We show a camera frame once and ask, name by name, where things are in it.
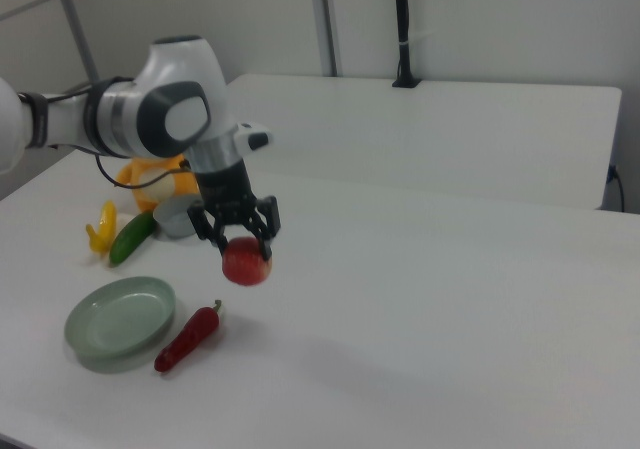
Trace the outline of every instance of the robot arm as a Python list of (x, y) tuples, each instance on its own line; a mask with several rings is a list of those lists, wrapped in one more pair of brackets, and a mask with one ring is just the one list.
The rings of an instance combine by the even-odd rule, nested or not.
[(204, 39), (160, 39), (135, 79), (99, 81), (69, 96), (16, 95), (0, 79), (0, 116), (0, 172), (29, 147), (70, 145), (122, 158), (183, 153), (203, 199), (189, 209), (200, 239), (224, 252), (224, 227), (240, 224), (256, 236), (263, 258), (271, 257), (280, 228), (277, 201), (253, 195), (243, 157), (272, 135), (229, 113), (224, 76)]

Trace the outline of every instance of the green cucumber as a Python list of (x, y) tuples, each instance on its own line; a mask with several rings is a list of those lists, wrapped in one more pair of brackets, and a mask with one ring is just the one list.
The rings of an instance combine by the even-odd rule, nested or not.
[(152, 211), (145, 211), (134, 217), (124, 226), (111, 245), (111, 251), (109, 251), (111, 264), (117, 266), (124, 261), (147, 237), (153, 234), (155, 229), (156, 221)]

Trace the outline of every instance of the tabletop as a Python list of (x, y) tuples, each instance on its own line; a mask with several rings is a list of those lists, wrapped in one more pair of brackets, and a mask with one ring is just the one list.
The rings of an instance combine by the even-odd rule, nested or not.
[[(137, 209), (77, 151), (0, 201), (1, 435), (39, 449), (635, 447), (636, 216), (285, 174), (265, 162), (290, 147), (275, 133), (247, 158), (283, 226), (253, 288), (195, 236), (156, 236), (117, 268), (92, 255), (84, 225), (104, 201)], [(174, 288), (169, 332), (122, 364), (81, 364), (70, 311), (140, 275)], [(222, 330), (156, 374), (157, 350), (218, 298)]]
[(260, 169), (595, 209), (621, 92), (610, 87), (244, 75), (238, 117), (278, 143)]

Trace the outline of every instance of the yellow banana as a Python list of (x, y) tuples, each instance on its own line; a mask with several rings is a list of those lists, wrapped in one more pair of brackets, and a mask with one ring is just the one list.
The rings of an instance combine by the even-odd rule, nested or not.
[(102, 206), (98, 232), (91, 227), (91, 224), (86, 225), (85, 229), (89, 234), (89, 247), (93, 252), (104, 254), (111, 248), (116, 237), (116, 215), (116, 206), (112, 201), (107, 201)]

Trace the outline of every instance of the black pole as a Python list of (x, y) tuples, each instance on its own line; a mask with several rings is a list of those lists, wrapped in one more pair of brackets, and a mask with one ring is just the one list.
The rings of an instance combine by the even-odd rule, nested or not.
[(400, 48), (400, 66), (398, 78), (393, 87), (414, 88), (420, 83), (411, 74), (411, 60), (409, 58), (409, 0), (396, 0), (398, 15), (398, 44)]

